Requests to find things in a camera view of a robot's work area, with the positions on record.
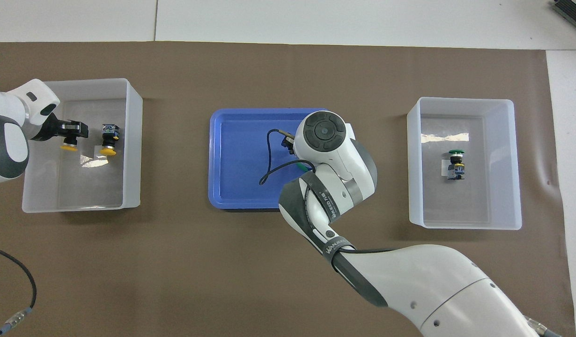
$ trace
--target black ribbed object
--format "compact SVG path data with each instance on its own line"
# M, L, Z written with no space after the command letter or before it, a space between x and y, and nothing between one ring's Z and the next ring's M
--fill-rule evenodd
M576 0L555 0L552 8L576 27Z

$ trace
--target robotic arm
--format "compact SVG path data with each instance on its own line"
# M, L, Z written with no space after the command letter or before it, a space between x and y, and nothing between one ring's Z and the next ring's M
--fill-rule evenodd
M9 92L0 92L0 182L19 177L28 165L28 139L65 137L65 149L75 150L76 137L87 137L86 124L60 121L52 111L59 98L42 81L33 79Z
M523 316L483 271L454 249L417 245L357 251L331 228L377 185L371 155L338 115L308 115L296 131L294 152L315 164L316 171L284 186L280 212L367 301L399 311L426 337L557 336Z

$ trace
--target blue tray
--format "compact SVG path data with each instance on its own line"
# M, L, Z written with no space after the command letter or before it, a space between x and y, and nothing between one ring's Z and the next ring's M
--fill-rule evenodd
M209 201L220 209L278 209L284 184L303 174L295 164L271 174L267 172L267 132L281 129L294 134L301 121L322 109L221 109L209 122ZM273 132L272 169L295 160L282 147L281 134Z

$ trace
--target white floor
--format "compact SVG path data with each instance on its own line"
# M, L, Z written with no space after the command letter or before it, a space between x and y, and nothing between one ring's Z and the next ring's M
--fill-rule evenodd
M0 0L0 41L545 49L576 320L576 29L549 0Z

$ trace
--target brown table surface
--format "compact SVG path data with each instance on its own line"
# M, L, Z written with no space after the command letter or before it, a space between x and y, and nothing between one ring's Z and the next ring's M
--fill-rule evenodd
M23 179L0 184L0 248L38 286L35 312L11 337L420 336L356 294L279 213L226 212L207 199L214 111L315 106L351 122L378 166L376 193L335 223L341 235L361 249L458 249L524 314L575 335L544 51L0 43L1 91L33 78L115 77L144 98L142 203L26 214ZM515 103L521 230L408 221L406 113L420 96ZM29 298L22 271L0 257L0 324Z

